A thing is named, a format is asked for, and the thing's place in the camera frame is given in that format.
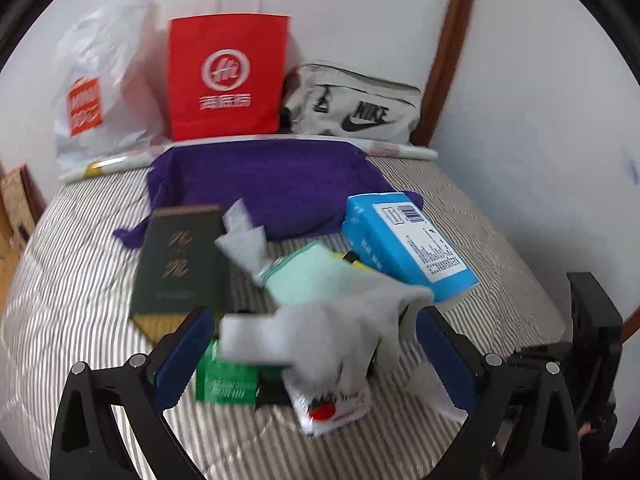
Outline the white cotton glove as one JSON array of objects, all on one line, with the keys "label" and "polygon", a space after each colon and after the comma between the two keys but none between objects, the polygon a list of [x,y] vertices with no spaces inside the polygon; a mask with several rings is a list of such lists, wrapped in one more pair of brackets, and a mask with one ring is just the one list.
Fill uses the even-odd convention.
[{"label": "white cotton glove", "polygon": [[416,315],[432,304],[431,289],[395,283],[273,314],[227,314],[220,322],[219,356],[287,366],[304,386],[352,394],[367,382],[371,363],[381,373],[398,367],[400,344],[414,337]]}]

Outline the green snack packet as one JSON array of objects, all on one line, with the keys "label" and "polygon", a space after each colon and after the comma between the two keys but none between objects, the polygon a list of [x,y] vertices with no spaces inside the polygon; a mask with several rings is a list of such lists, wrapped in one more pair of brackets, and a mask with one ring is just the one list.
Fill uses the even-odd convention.
[{"label": "green snack packet", "polygon": [[195,373],[195,400],[220,405],[288,405],[282,367],[223,361],[213,340]]}]

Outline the red Haidilao paper bag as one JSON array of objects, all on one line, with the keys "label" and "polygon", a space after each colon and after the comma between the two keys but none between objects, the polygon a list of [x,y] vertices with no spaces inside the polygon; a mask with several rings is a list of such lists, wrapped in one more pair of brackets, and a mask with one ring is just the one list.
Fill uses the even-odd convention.
[{"label": "red Haidilao paper bag", "polygon": [[168,26],[167,91],[175,142],[275,133],[288,50],[286,15],[216,12]]}]

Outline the white tomato print sachet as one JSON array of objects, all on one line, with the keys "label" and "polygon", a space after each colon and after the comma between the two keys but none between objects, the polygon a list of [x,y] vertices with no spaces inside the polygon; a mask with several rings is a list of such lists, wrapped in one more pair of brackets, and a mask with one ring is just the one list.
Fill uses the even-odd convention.
[{"label": "white tomato print sachet", "polygon": [[288,366],[282,370],[281,377],[300,429],[306,436],[328,434],[356,422],[371,411],[369,384],[352,393],[344,393],[337,386],[311,387],[304,384]]}]

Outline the brown wooden door frame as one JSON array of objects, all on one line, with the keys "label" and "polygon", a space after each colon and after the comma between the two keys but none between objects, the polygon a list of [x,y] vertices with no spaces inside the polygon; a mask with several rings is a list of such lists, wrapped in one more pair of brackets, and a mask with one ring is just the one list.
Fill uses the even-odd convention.
[{"label": "brown wooden door frame", "polygon": [[449,0],[430,76],[422,98],[421,117],[411,142],[427,148],[448,98],[465,43],[475,0]]}]

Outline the purple towel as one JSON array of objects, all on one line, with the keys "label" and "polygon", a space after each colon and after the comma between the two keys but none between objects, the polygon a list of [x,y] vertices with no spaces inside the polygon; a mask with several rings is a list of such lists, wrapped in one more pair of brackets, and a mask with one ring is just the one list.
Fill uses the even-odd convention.
[{"label": "purple towel", "polygon": [[152,162],[146,189],[152,210],[242,200],[270,242],[340,232],[350,196],[396,191],[360,148],[319,140],[170,148]]}]

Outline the dark green gold tin box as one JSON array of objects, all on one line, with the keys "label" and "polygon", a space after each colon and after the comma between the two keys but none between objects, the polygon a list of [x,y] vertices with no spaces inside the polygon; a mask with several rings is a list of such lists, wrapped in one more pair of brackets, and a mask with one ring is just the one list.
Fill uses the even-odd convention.
[{"label": "dark green gold tin box", "polygon": [[231,263],[217,247],[226,232],[217,206],[160,208],[141,248],[129,318],[151,343],[174,332],[196,307],[219,321],[233,311]]}]

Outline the blue tissue box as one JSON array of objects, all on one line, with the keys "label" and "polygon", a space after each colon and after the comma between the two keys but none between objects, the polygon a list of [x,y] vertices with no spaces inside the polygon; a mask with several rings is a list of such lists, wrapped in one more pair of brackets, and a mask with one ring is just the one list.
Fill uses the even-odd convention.
[{"label": "blue tissue box", "polygon": [[350,196],[342,232],[363,264],[405,284],[430,288],[438,304],[480,284],[454,246],[404,193]]}]

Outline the green wet wipes pack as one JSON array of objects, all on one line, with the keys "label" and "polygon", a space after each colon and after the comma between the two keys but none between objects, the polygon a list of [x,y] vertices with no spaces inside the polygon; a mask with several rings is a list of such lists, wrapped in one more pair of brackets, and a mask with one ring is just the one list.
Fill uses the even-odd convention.
[{"label": "green wet wipes pack", "polygon": [[278,307],[337,300],[356,294],[368,266],[321,242],[309,243],[276,260],[262,274],[262,286]]}]

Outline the rolled patterned paper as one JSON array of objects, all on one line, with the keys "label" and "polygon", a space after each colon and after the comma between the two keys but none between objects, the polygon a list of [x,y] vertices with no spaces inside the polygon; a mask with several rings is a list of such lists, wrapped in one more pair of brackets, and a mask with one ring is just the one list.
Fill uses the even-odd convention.
[{"label": "rolled patterned paper", "polygon": [[107,156],[90,162],[87,165],[74,167],[70,171],[63,172],[60,177],[62,184],[70,184],[80,180],[95,177],[107,176],[108,174],[118,174],[131,170],[138,170],[149,167],[161,154],[172,148],[190,148],[190,146],[201,146],[210,144],[229,144],[253,141],[318,141],[318,142],[342,142],[356,146],[367,155],[404,158],[414,160],[427,160],[436,162],[439,158],[438,151],[423,146],[411,144],[396,144],[383,141],[344,138],[344,136],[300,136],[299,134],[263,134],[262,136],[222,136],[221,138],[210,138],[201,140],[190,140],[172,142],[164,145],[152,146],[145,150],[134,150],[118,155]]}]

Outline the white Miniso plastic bag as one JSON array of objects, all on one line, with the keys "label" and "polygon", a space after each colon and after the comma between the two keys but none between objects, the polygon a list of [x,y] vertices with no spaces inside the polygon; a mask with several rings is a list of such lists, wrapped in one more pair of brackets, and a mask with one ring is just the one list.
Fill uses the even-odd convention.
[{"label": "white Miniso plastic bag", "polygon": [[167,141],[144,67],[156,18],[151,0],[109,4],[84,15],[58,42],[53,134],[62,171]]}]

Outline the yellow small bag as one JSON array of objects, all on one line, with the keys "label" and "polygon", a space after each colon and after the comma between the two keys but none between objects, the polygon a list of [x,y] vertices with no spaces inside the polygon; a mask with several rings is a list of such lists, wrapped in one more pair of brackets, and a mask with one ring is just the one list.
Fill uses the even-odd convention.
[{"label": "yellow small bag", "polygon": [[363,271],[372,271],[370,266],[366,266],[361,260],[356,252],[350,250],[349,252],[332,252],[332,256],[337,258],[338,260],[343,261],[344,263],[349,264],[350,266],[354,266],[356,269]]}]

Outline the grey Nike bag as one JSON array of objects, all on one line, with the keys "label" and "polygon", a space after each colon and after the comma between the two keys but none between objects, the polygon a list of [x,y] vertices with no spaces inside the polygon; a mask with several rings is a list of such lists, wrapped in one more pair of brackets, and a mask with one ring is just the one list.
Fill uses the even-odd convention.
[{"label": "grey Nike bag", "polygon": [[326,63],[305,63],[284,82],[291,131],[407,144],[420,122],[422,93],[410,84]]}]

